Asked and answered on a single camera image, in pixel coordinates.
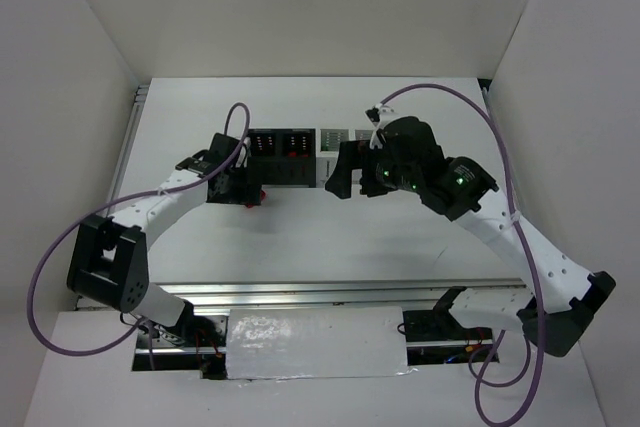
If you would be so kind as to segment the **red lego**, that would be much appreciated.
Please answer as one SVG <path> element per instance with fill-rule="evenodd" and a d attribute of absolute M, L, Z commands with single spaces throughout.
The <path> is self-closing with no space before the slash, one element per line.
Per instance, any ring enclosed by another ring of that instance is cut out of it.
<path fill-rule="evenodd" d="M 252 199 L 250 199 L 245 206 L 247 208 L 253 208 L 256 206 L 260 206 L 263 201 L 266 198 L 266 192 L 264 190 L 261 190 L 255 197 L 253 197 Z"/>

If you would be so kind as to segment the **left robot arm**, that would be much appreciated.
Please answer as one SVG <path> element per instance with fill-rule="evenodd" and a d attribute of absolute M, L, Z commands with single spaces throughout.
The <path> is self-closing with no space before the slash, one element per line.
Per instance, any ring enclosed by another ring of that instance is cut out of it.
<path fill-rule="evenodd" d="M 213 321 L 151 282 L 148 253 L 170 227 L 205 203 L 260 204 L 261 187 L 249 181 L 248 158 L 246 141 L 217 133 L 209 148 L 178 163 L 151 196 L 109 216 L 88 216 L 78 227 L 68 288 L 152 322 L 178 345 L 219 343 Z"/>

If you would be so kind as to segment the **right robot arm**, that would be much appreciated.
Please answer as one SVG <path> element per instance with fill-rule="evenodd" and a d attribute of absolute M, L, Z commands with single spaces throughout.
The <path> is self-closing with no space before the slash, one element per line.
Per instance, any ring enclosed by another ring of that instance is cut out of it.
<path fill-rule="evenodd" d="M 487 171 L 468 157 L 445 156 L 430 125 L 414 116 L 381 120 L 368 142 L 341 143 L 326 191 L 350 198 L 355 170 L 361 173 L 362 195 L 417 195 L 422 205 L 479 239 L 524 282 L 524 288 L 504 292 L 450 288 L 434 308 L 444 330 L 518 332 L 546 354 L 564 357 L 616 286 L 608 273 L 576 264 L 511 212 Z"/>

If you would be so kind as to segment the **white double container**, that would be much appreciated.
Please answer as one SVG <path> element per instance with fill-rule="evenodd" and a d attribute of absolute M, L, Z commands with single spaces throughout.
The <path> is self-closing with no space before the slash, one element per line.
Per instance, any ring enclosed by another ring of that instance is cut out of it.
<path fill-rule="evenodd" d="M 370 129 L 318 129 L 316 135 L 316 186 L 318 188 L 324 187 L 336 165 L 342 142 L 363 141 L 368 143 L 372 132 Z M 321 152 L 322 145 L 328 146 L 330 151 Z"/>

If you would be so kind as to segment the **black double container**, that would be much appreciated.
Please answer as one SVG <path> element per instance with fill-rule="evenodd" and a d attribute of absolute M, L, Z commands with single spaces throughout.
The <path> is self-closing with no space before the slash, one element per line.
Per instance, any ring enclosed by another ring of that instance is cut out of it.
<path fill-rule="evenodd" d="M 250 129 L 247 162 L 252 182 L 263 186 L 316 187 L 316 135 L 311 128 Z M 309 145 L 308 156 L 287 157 L 301 141 Z"/>

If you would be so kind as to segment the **white foil covered plate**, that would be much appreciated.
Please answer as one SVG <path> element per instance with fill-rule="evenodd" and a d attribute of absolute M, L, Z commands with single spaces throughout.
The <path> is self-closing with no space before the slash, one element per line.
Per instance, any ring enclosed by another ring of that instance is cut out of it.
<path fill-rule="evenodd" d="M 402 311 L 387 307 L 233 310 L 226 371 L 233 380 L 395 377 L 410 372 Z"/>

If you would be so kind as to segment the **aluminium rail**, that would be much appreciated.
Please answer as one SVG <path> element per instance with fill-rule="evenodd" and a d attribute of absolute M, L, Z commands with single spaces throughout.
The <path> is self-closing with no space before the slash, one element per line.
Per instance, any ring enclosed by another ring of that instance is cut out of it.
<path fill-rule="evenodd" d="M 191 302 L 198 311 L 296 309 L 396 305 L 427 309 L 451 287 L 488 290 L 522 289 L 516 279 L 332 281 L 299 283 L 161 283 L 164 291 Z"/>

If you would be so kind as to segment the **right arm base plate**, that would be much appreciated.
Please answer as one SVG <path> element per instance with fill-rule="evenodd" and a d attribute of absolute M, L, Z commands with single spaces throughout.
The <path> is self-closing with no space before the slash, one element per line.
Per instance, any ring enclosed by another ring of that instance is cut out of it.
<path fill-rule="evenodd" d="M 488 328 L 471 328 L 447 326 L 439 320 L 432 310 L 405 310 L 403 320 L 397 326 L 400 334 L 407 342 L 461 342 L 463 345 L 480 344 L 493 339 Z"/>

